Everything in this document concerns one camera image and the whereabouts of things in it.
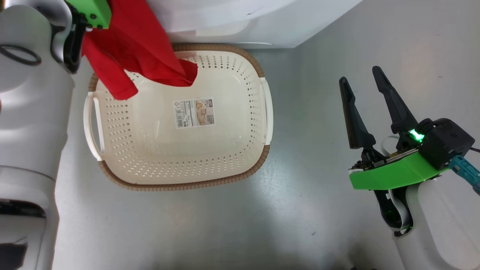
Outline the white front-load washing machine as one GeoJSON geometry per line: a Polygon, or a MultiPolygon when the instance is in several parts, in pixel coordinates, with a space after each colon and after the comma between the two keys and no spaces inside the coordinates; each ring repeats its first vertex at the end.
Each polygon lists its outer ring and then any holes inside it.
{"type": "Polygon", "coordinates": [[[362,0],[146,0],[173,43],[295,48],[362,0]]]}

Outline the plain red shirt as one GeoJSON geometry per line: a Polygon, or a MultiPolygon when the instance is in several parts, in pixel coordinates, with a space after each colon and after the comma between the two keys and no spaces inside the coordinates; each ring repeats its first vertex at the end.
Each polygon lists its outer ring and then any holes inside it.
{"type": "Polygon", "coordinates": [[[82,54],[113,98],[127,100],[138,93],[127,72],[172,87],[194,83],[197,65],[175,56],[146,0],[107,1],[112,12],[110,26],[87,33],[82,54]]]}

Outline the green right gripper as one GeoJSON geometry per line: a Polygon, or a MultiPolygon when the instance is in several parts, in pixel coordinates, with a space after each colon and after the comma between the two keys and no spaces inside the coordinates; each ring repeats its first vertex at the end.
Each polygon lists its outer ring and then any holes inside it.
{"type": "MultiPolygon", "coordinates": [[[[382,68],[372,67],[377,89],[383,94],[394,134],[413,130],[418,121],[386,77],[382,68]]],[[[377,143],[367,131],[355,105],[355,95],[346,77],[339,79],[339,88],[350,149],[364,148],[362,160],[349,169],[349,179],[355,190],[391,190],[434,179],[446,168],[436,170],[418,152],[419,146],[401,149],[393,154],[380,154],[373,148],[377,143]]]]}

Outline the cream perforated laundry basket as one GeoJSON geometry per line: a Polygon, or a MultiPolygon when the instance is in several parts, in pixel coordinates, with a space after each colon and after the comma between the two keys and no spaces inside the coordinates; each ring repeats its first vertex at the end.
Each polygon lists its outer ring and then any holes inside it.
{"type": "Polygon", "coordinates": [[[194,63],[190,87],[171,87],[128,72],[138,93],[116,100],[93,74],[83,121],[89,149],[106,176],[136,191],[218,186],[256,173],[269,155],[274,111],[259,62],[226,44],[176,44],[194,63]],[[213,99],[215,125],[177,129],[173,101],[213,99]]]}

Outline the white barcode basket label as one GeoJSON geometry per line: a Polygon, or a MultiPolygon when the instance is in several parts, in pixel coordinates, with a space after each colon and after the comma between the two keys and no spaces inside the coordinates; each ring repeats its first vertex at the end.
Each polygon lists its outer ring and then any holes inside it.
{"type": "Polygon", "coordinates": [[[213,99],[179,100],[173,101],[172,105],[177,129],[216,124],[213,99]]]}

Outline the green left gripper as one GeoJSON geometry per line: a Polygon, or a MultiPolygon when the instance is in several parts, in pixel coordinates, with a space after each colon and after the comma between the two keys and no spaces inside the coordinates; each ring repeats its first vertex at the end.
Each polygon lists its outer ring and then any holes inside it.
{"type": "Polygon", "coordinates": [[[86,17],[86,29],[108,29],[112,12],[108,0],[66,0],[67,3],[84,17],[86,17]]]}

